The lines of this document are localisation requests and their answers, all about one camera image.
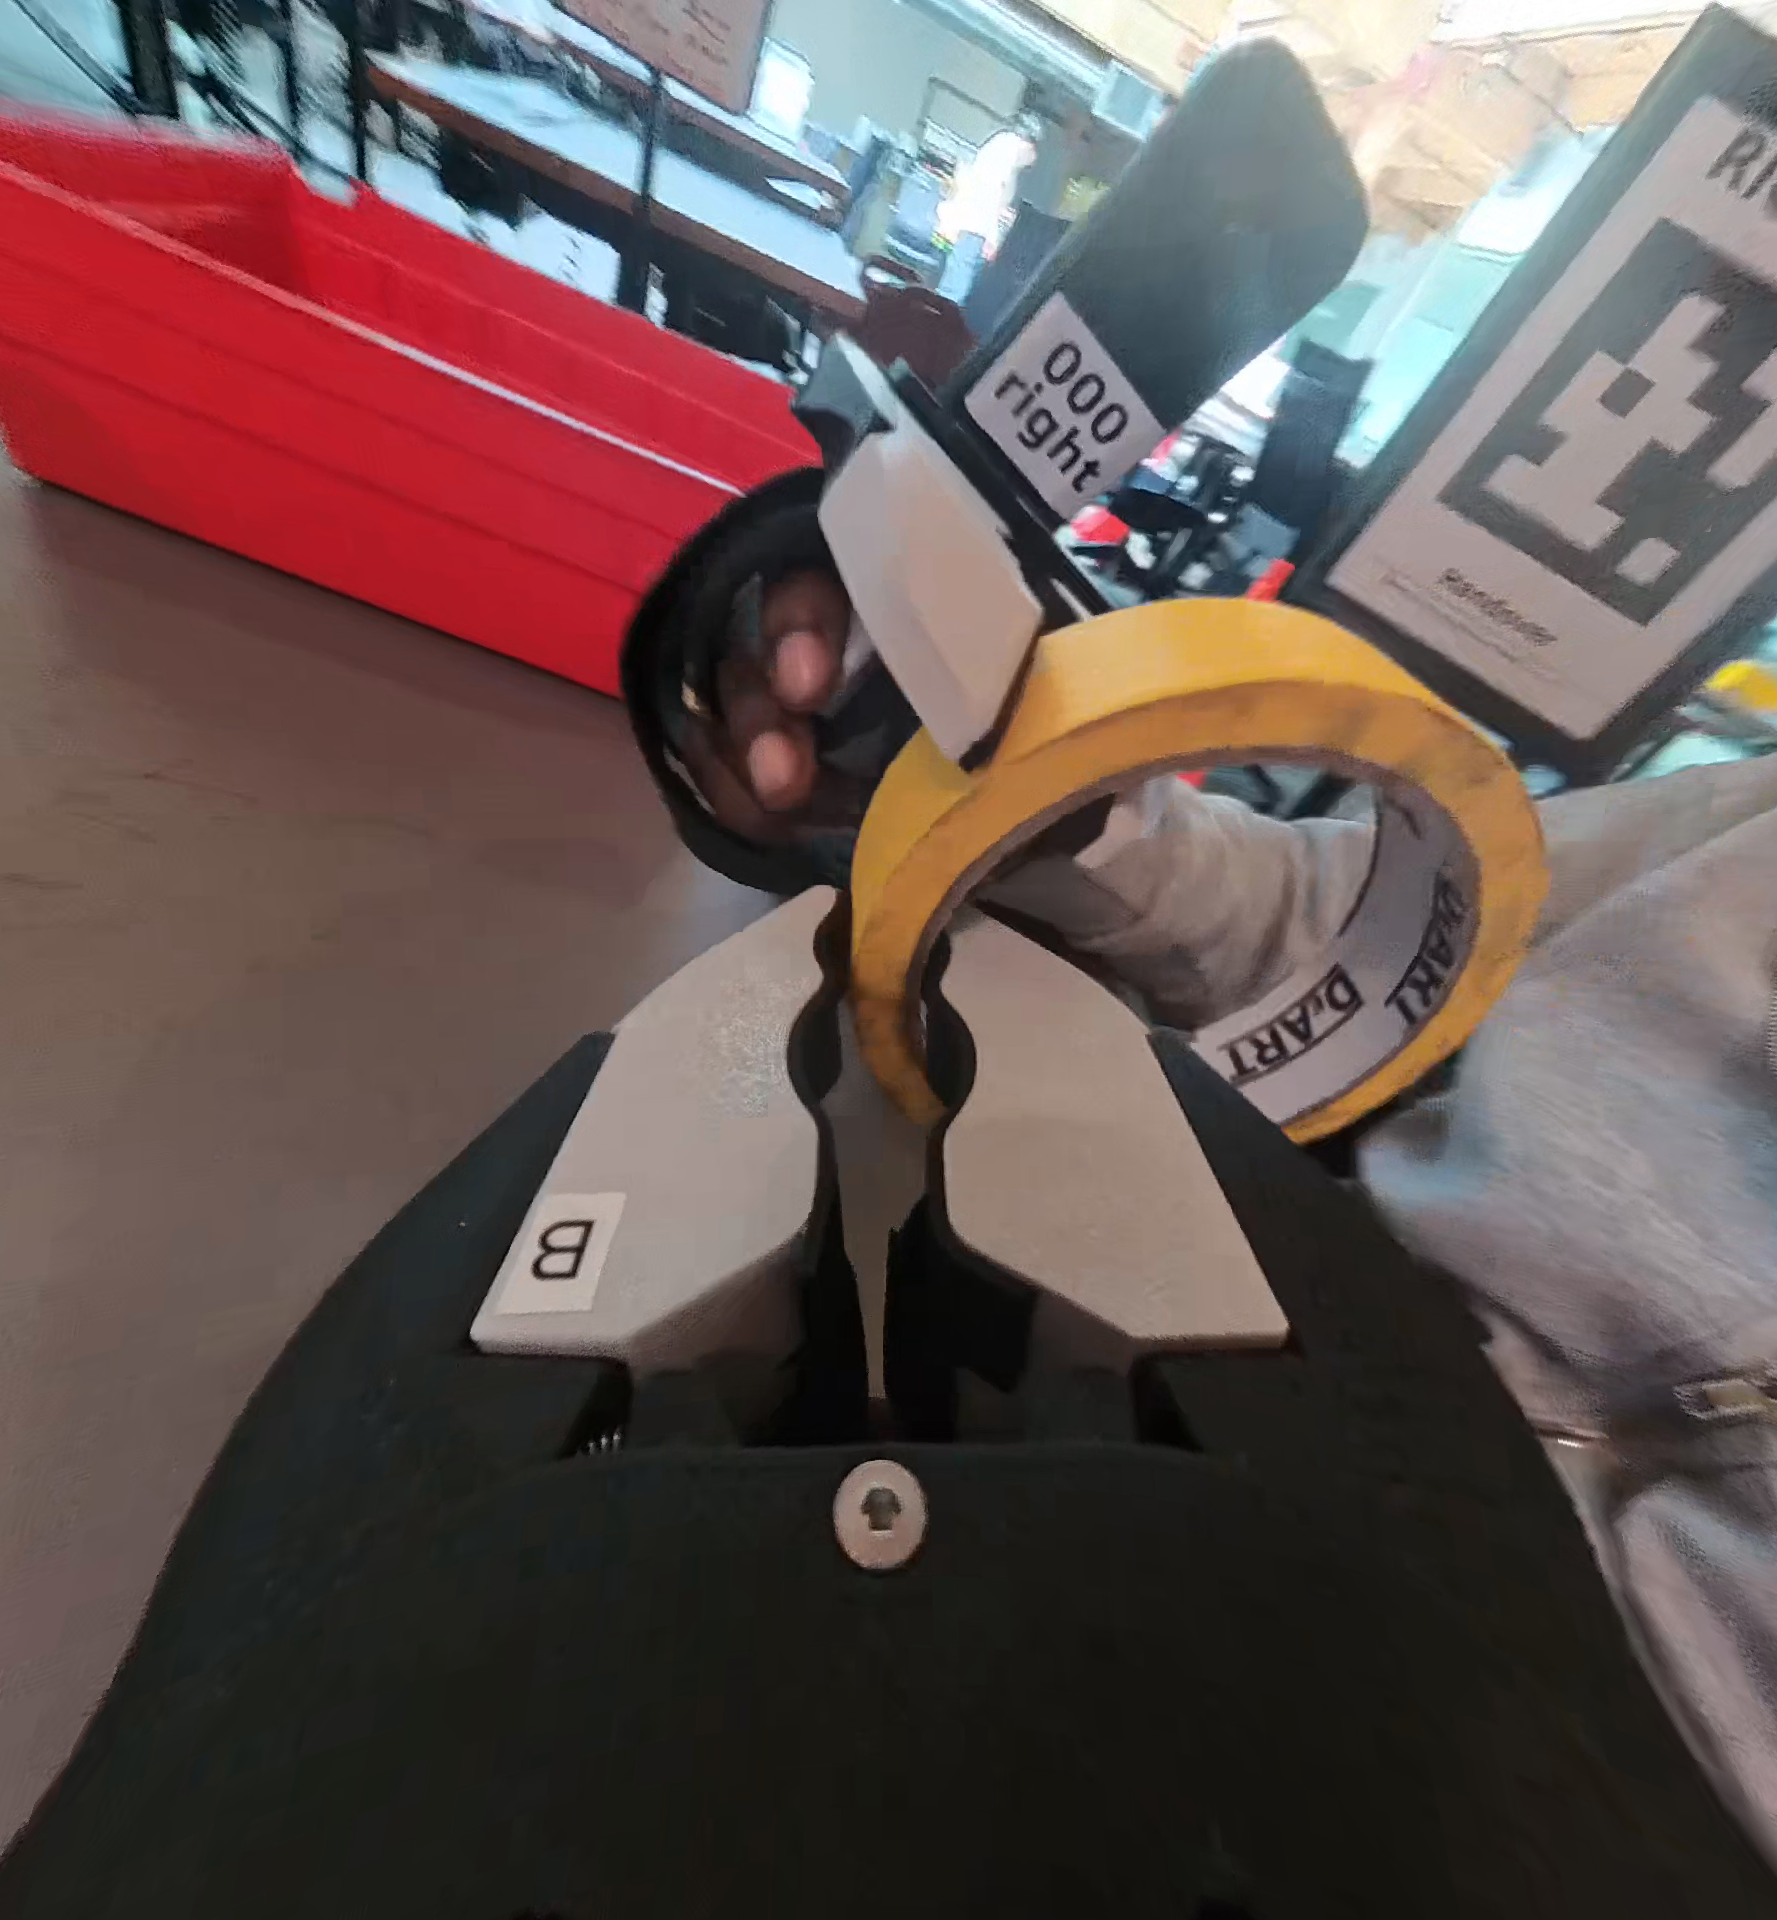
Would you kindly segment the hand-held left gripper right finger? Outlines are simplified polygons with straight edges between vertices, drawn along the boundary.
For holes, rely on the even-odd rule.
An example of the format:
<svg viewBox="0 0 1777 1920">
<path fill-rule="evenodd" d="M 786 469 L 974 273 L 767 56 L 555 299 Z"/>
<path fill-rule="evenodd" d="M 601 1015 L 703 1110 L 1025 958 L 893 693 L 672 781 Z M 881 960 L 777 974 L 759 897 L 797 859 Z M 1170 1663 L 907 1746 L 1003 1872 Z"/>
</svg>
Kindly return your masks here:
<svg viewBox="0 0 1777 1920">
<path fill-rule="evenodd" d="M 941 1216 L 1034 1301 L 1025 1355 L 1277 1350 L 1289 1326 L 1130 1004 L 963 916 L 927 1009 Z"/>
</svg>

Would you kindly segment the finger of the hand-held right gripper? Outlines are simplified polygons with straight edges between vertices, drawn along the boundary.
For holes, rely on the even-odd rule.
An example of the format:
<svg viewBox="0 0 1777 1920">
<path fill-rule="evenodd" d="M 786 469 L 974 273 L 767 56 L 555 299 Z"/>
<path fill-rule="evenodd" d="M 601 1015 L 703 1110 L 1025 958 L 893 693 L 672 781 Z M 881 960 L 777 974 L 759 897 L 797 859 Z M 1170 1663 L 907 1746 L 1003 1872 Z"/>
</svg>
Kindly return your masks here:
<svg viewBox="0 0 1777 1920">
<path fill-rule="evenodd" d="M 941 756 L 997 736 L 1042 628 L 994 509 L 919 426 L 864 436 L 819 506 L 834 568 L 877 655 Z"/>
</svg>

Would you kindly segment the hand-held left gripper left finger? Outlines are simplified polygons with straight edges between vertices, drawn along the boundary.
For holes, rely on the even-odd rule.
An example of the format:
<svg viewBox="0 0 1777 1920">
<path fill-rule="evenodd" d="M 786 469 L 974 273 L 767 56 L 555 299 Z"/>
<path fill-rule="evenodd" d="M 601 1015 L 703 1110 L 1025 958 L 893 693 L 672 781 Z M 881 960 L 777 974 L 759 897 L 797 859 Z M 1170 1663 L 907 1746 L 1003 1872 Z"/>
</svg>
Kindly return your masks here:
<svg viewBox="0 0 1777 1920">
<path fill-rule="evenodd" d="M 481 1353 L 782 1361 L 819 1188 L 789 1046 L 828 985 L 820 884 L 672 974 L 614 1028 L 471 1322 Z"/>
</svg>

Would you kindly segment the yellow tape roll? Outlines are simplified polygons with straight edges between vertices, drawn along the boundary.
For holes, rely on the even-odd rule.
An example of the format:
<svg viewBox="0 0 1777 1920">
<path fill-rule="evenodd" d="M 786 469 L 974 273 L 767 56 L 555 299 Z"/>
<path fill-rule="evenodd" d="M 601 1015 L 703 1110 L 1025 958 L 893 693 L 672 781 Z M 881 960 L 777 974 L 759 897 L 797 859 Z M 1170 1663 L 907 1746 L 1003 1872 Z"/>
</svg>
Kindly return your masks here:
<svg viewBox="0 0 1777 1920">
<path fill-rule="evenodd" d="M 1313 1141 L 1469 1039 L 1548 897 L 1542 819 L 1506 751 L 1322 615 L 1172 600 L 1044 634 L 980 767 L 919 733 L 877 783 L 851 858 L 849 1000 L 866 1067 L 905 1117 L 944 1116 L 924 1061 L 924 974 L 971 892 L 1078 808 L 1224 763 L 1307 763 L 1369 786 L 1377 824 L 1341 929 L 1198 1031 L 1208 1067 Z"/>
</svg>

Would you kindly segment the red plastic bin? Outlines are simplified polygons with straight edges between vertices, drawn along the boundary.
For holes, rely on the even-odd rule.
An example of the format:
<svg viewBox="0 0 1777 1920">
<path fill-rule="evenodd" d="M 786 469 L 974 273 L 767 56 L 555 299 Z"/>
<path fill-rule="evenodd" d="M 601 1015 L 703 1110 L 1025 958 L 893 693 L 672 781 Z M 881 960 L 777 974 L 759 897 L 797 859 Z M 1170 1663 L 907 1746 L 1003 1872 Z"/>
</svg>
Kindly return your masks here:
<svg viewBox="0 0 1777 1920">
<path fill-rule="evenodd" d="M 34 480 L 592 687 L 785 385 L 255 138 L 0 108 L 0 442 Z"/>
</svg>

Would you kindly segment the person's right forearm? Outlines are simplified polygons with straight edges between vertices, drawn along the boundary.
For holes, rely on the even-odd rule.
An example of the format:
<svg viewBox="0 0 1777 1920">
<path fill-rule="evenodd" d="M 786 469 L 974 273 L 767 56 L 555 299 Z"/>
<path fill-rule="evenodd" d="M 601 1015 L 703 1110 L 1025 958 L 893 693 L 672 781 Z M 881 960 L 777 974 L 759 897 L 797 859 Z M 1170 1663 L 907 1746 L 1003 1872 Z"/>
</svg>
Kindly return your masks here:
<svg viewBox="0 0 1777 1920">
<path fill-rule="evenodd" d="M 1369 824 L 1281 823 L 1160 775 L 1044 828 L 977 906 L 1155 1024 L 1193 1031 L 1328 949 L 1373 851 Z"/>
</svg>

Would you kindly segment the wooden top desk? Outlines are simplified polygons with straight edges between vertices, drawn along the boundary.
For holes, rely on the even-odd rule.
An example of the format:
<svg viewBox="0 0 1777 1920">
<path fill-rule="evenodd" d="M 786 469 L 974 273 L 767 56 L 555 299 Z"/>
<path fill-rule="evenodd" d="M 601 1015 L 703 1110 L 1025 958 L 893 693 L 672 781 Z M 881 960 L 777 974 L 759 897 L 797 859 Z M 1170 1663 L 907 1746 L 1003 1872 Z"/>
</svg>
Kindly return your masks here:
<svg viewBox="0 0 1777 1920">
<path fill-rule="evenodd" d="M 537 79 L 370 56 L 373 89 L 505 163 L 521 193 L 555 218 L 611 244 L 644 250 L 666 322 L 687 330 L 730 305 L 775 305 L 810 332 L 866 315 L 861 268 L 840 235 L 789 204 L 644 138 Z"/>
</svg>

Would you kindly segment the person's right hand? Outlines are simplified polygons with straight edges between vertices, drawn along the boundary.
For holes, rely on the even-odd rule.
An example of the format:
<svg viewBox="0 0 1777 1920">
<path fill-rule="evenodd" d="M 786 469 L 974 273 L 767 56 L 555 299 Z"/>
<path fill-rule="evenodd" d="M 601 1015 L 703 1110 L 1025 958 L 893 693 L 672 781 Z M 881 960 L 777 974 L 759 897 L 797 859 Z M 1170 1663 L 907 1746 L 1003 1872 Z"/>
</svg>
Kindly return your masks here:
<svg viewBox="0 0 1777 1920">
<path fill-rule="evenodd" d="M 751 639 L 715 674 L 712 721 L 689 771 L 732 831 L 755 843 L 849 828 L 857 781 L 820 757 L 814 721 L 840 677 L 849 602 L 814 567 L 762 582 Z"/>
</svg>

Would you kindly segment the black white marker sign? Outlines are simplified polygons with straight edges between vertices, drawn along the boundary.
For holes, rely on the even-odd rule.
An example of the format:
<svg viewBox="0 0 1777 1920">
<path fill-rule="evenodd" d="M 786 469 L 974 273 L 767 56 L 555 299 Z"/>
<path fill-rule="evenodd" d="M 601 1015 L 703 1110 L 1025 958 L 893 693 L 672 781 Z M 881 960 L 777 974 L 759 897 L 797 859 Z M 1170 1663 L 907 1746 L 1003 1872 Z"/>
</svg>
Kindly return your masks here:
<svg viewBox="0 0 1777 1920">
<path fill-rule="evenodd" d="M 1597 783 L 1777 613 L 1777 38 L 1710 6 L 1289 602 Z"/>
</svg>

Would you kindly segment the grey board on stand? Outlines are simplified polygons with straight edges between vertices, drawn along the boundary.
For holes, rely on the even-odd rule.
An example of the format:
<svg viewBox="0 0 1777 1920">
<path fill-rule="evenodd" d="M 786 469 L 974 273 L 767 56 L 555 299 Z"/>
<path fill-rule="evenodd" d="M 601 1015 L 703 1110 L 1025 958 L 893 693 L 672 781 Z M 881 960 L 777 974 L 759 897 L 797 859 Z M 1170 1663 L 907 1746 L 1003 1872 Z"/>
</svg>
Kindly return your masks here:
<svg viewBox="0 0 1777 1920">
<path fill-rule="evenodd" d="M 708 107 L 745 114 L 771 6 L 762 2 L 559 2 L 649 75 L 643 157 L 631 226 L 620 251 L 619 300 L 647 311 L 652 287 L 653 184 L 664 148 L 669 87 L 682 84 Z"/>
</svg>

